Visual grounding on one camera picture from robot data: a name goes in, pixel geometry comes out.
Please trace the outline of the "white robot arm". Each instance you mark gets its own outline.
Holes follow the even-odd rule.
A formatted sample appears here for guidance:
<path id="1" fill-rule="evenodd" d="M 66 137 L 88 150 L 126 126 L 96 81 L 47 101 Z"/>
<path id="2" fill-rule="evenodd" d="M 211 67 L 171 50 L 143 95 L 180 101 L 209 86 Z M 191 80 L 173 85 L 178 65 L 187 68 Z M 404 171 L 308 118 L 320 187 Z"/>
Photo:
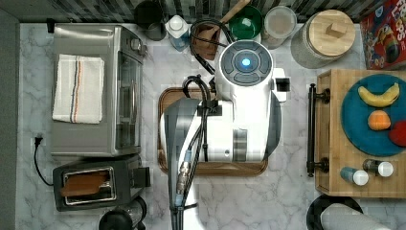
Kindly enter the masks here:
<path id="1" fill-rule="evenodd" d="M 203 230 L 193 188 L 200 163 L 261 162 L 275 150 L 289 83 L 276 75 L 269 50 L 254 40 L 236 41 L 222 51 L 214 95 L 199 75 L 184 79 L 184 97 L 163 111 L 159 127 L 171 230 Z"/>

